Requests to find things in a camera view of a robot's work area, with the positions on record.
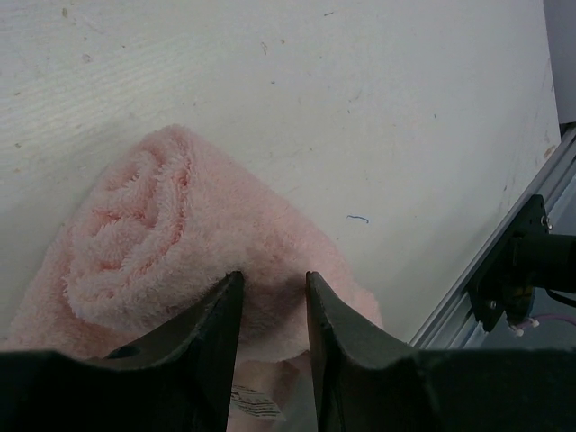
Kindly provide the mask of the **pink towel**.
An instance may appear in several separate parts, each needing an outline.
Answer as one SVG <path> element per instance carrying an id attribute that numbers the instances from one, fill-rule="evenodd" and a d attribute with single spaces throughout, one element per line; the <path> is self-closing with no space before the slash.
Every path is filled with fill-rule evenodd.
<path id="1" fill-rule="evenodd" d="M 382 321 L 374 296 L 320 229 L 215 147 L 169 126 L 97 180 L 49 247 L 7 343 L 105 354 L 233 271 L 246 281 L 237 379 L 278 403 L 308 370 L 309 271 L 372 323 Z"/>

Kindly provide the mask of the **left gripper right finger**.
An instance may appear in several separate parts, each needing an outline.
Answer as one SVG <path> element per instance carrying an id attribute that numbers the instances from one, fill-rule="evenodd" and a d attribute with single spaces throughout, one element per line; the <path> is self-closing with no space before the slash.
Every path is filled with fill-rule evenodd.
<path id="1" fill-rule="evenodd" d="M 418 349 L 306 275 L 321 431 L 572 431 L 573 349 Z"/>

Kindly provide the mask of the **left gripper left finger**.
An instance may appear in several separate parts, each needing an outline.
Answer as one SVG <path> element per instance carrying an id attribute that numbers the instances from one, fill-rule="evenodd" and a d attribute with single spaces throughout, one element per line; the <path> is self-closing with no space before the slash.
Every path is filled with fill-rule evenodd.
<path id="1" fill-rule="evenodd" d="M 1 355 L 3 431 L 223 431 L 244 277 L 227 274 L 197 304 L 103 358 Z"/>

